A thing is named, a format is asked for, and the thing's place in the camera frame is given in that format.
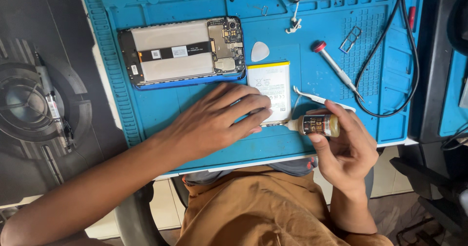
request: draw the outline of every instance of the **bottle label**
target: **bottle label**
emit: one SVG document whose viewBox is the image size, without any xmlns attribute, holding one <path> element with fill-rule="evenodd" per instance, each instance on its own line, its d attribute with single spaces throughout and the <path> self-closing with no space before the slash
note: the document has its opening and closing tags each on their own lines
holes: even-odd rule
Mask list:
<svg viewBox="0 0 468 246">
<path fill-rule="evenodd" d="M 304 122 L 302 123 L 304 133 L 306 135 L 315 133 L 331 136 L 330 117 L 331 114 L 304 115 Z"/>
</svg>

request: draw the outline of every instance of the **blue silicone mat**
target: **blue silicone mat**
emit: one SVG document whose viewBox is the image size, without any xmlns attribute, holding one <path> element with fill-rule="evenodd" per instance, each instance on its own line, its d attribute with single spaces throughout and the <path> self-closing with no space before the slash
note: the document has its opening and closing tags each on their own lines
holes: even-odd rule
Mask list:
<svg viewBox="0 0 468 246">
<path fill-rule="evenodd" d="M 389 118 L 376 118 L 359 109 L 354 95 L 342 84 L 325 60 L 311 51 L 316 40 L 325 40 L 327 51 L 354 80 L 360 65 L 379 37 L 396 0 L 304 0 L 299 4 L 297 18 L 302 28 L 286 34 L 296 5 L 289 0 L 84 0 L 96 35 L 98 46 L 114 92 L 123 130 L 129 147 L 170 124 L 179 113 L 215 84 L 203 84 L 170 89 L 135 90 L 126 75 L 117 31 L 154 24 L 181 22 L 216 16 L 238 16 L 244 31 L 247 64 L 255 42 L 262 41 L 270 55 L 256 63 L 290 61 L 291 103 L 297 95 L 292 86 L 335 102 L 353 106 L 367 130 L 378 143 L 406 139 L 407 106 Z M 417 39 L 422 0 L 406 0 L 416 6 L 414 37 Z M 267 15 L 257 8 L 268 7 Z M 363 30 L 349 54 L 338 47 L 357 25 Z M 395 16 L 383 44 L 365 72 L 360 93 L 370 111 L 393 111 L 409 93 L 413 75 L 411 49 L 403 27 L 401 11 Z M 320 106 L 301 98 L 295 116 Z M 286 127 L 264 128 L 259 134 L 237 141 L 232 146 L 208 157 L 192 161 L 175 169 L 174 173 L 202 170 L 242 163 L 263 162 L 313 153 L 307 137 Z"/>
<path fill-rule="evenodd" d="M 464 76 L 467 63 L 466 56 L 456 51 L 453 52 L 440 122 L 440 136 L 453 135 L 468 124 L 468 109 L 458 107 L 461 93 L 465 87 Z"/>
</svg>

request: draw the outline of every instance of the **person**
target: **person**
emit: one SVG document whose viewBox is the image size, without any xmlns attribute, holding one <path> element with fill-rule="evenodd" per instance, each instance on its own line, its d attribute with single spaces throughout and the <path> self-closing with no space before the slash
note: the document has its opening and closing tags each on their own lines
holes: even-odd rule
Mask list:
<svg viewBox="0 0 468 246">
<path fill-rule="evenodd" d="M 189 207 L 177 245 L 391 245 L 376 234 L 367 209 L 364 177 L 377 161 L 377 143 L 354 112 L 330 100 L 325 106 L 308 113 L 334 113 L 340 136 L 308 137 L 320 172 L 333 185 L 330 211 L 313 172 L 298 177 L 267 165 L 237 169 L 187 185 Z M 68 237 L 61 245 L 106 245 L 79 231 L 155 177 L 260 132 L 270 107 L 255 88 L 221 83 L 166 129 L 19 210 L 5 224 L 0 244 L 44 245 Z"/>
</svg>

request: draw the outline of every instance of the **disassembled smartphone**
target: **disassembled smartphone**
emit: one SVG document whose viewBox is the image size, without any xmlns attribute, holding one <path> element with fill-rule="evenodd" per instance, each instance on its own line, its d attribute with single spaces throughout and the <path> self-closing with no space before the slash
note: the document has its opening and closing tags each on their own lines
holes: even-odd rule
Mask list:
<svg viewBox="0 0 468 246">
<path fill-rule="evenodd" d="M 122 30 L 118 40 L 130 81 L 138 89 L 245 77 L 243 32 L 236 16 Z"/>
</svg>

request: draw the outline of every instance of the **white plastic pick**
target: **white plastic pick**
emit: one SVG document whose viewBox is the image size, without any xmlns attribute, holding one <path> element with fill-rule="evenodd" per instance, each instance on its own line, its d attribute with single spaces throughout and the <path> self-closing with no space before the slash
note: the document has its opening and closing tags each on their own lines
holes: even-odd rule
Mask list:
<svg viewBox="0 0 468 246">
<path fill-rule="evenodd" d="M 262 59 L 270 55 L 270 49 L 263 42 L 255 42 L 252 48 L 252 54 L 250 55 L 252 62 L 261 61 Z"/>
</svg>

